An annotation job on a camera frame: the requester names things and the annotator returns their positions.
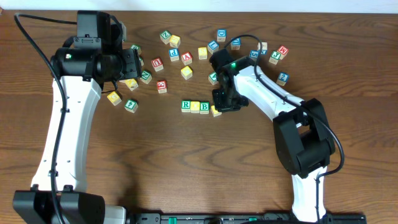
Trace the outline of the green B letter block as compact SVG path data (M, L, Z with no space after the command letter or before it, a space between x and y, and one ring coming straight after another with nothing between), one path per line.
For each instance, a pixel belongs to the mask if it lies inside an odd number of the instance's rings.
M210 112L210 103L201 102L200 103L200 114L208 114Z

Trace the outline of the yellow O letter block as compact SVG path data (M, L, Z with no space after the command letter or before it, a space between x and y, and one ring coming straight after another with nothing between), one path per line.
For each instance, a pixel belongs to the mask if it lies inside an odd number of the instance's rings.
M191 101L190 102L190 112L191 113L199 113L200 112L200 102L199 101Z

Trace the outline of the green R letter block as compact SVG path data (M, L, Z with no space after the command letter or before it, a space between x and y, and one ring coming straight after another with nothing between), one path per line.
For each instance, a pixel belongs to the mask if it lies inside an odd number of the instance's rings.
M183 113L189 113L191 111L190 105L191 105L191 101L190 100L182 100L182 102L181 102L181 111Z

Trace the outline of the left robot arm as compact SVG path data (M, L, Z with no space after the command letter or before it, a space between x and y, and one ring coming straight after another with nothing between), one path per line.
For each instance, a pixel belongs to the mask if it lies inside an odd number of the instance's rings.
M42 160L30 190L14 193L26 223L132 223L122 206L86 191L86 155L96 105L106 82L141 75L135 49L58 49L51 58L53 106Z

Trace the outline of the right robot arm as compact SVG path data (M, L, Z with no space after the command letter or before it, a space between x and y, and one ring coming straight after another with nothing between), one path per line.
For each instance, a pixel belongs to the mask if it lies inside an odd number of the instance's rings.
M323 105L289 94L249 57L212 56L210 64L220 84L212 92L215 109L238 111L253 102L266 114L273 122L277 156L292 176L293 215L301 222L322 220L323 176L335 152Z

